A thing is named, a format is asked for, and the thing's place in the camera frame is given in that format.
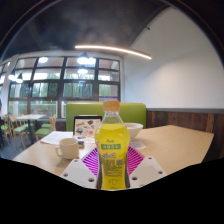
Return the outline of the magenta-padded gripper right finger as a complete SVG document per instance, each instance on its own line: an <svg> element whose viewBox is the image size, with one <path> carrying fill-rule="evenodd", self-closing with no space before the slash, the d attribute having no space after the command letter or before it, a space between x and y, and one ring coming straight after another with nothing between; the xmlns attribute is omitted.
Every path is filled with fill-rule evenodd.
<svg viewBox="0 0 224 224"><path fill-rule="evenodd" d="M144 156L129 147L126 157L126 186L140 188L166 176L166 172L152 156Z"/></svg>

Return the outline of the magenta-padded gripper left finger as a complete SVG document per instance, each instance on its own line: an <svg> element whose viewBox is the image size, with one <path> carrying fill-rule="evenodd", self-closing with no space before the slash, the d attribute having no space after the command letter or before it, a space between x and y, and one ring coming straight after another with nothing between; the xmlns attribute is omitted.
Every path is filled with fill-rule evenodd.
<svg viewBox="0 0 224 224"><path fill-rule="evenodd" d="M61 177L84 188L96 189L100 171L99 155L96 148L82 159L73 159Z"/></svg>

